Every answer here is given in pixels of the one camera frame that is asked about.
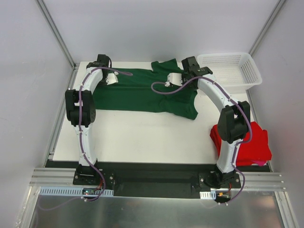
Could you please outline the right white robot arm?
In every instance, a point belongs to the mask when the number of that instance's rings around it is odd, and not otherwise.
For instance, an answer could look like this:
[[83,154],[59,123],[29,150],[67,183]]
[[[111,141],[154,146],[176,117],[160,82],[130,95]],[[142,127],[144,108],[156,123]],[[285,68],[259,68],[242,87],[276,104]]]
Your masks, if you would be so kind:
[[208,67],[200,67],[195,57],[181,61],[183,66],[182,85],[194,84],[203,91],[220,112],[217,130],[221,138],[221,148],[215,170],[204,178],[204,183],[212,188],[228,185],[236,173],[236,158],[239,147],[247,133],[251,133],[250,105],[247,101],[234,100],[214,79]]

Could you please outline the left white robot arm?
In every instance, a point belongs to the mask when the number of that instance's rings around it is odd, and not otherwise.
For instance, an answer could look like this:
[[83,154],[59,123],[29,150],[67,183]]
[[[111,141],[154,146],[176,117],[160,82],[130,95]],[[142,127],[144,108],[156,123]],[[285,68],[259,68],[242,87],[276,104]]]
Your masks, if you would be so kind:
[[99,54],[96,61],[86,66],[85,75],[79,85],[65,92],[66,117],[76,132],[78,163],[83,167],[92,167],[97,162],[93,143],[93,122],[96,117],[93,92],[98,83],[107,78],[110,66],[110,57]]

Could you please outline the green t shirt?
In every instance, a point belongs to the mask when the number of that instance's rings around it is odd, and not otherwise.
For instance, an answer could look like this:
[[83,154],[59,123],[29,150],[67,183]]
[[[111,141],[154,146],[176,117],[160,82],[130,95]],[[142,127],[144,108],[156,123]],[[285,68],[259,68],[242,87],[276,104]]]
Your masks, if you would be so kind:
[[152,113],[168,112],[187,119],[196,119],[198,112],[194,101],[197,91],[186,87],[163,85],[170,73],[182,73],[176,59],[165,62],[154,61],[151,69],[121,68],[132,76],[118,75],[118,83],[112,85],[98,84],[93,92],[96,109],[119,111],[142,111]]

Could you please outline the white plastic basket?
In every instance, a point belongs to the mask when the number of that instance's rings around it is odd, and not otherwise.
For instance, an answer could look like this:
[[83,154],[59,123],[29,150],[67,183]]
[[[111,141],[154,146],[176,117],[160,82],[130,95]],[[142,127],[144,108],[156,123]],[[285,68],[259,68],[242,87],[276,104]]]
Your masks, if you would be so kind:
[[209,67],[216,81],[231,94],[244,93],[262,83],[253,58],[245,52],[201,54],[197,62]]

